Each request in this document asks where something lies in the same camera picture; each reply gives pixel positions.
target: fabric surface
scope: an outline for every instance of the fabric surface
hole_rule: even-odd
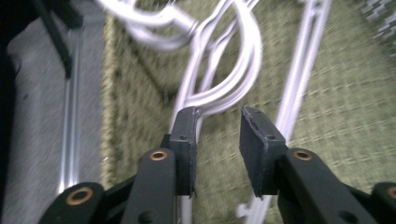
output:
[[[157,6],[141,2],[142,8]],[[177,1],[200,20],[216,3]],[[293,0],[261,0],[254,8],[262,31],[262,70],[239,104],[205,119],[198,145],[194,223],[243,222],[235,217],[235,208],[250,200],[251,187],[238,149],[240,108],[249,105],[275,119],[302,10]],[[342,181],[366,192],[376,182],[396,179],[396,69],[372,39],[374,32],[357,2],[333,1],[290,142],[291,147],[315,151]],[[172,53],[146,49],[112,17],[107,18],[105,39],[102,179],[108,188],[133,175],[141,155],[160,144],[189,48]],[[239,50],[234,46],[220,62],[217,82],[232,68]],[[265,223],[282,223],[276,203]]]
[[[396,2],[363,0],[361,12],[376,29],[375,39],[386,45],[390,57],[396,60]]]

